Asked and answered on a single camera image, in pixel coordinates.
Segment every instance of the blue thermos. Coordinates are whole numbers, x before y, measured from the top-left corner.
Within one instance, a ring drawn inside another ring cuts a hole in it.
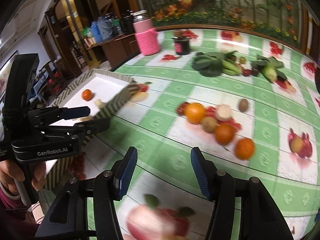
[[[97,22],[93,21],[91,24],[91,31],[94,36],[94,39],[96,40],[96,43],[102,42],[102,37],[98,28]]]

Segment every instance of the pink knitted jar cover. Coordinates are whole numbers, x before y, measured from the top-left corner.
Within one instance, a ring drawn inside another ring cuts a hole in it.
[[[136,33],[135,35],[140,52],[143,55],[148,56],[160,51],[160,46],[157,40],[158,33],[155,28],[149,29],[143,33]]]

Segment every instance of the garlic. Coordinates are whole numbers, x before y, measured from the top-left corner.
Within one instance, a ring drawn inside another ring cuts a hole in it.
[[[101,110],[104,108],[104,103],[101,101],[101,99],[97,99],[94,104]]]
[[[226,121],[232,118],[231,107],[229,105],[219,105],[216,110],[216,119]]]

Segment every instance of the wooden cabinet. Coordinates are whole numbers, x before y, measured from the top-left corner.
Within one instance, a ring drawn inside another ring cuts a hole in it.
[[[139,52],[139,46],[134,34],[120,36],[98,46],[102,47],[111,67],[115,67],[134,53]]]

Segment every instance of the white wall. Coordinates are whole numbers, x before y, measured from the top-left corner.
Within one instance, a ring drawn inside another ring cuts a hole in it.
[[[16,50],[18,50],[19,54],[38,53],[40,60],[38,71],[44,66],[44,64],[50,61],[38,33],[34,30],[27,33],[25,36],[22,36],[9,47],[4,56],[0,58],[0,67],[5,64]]]

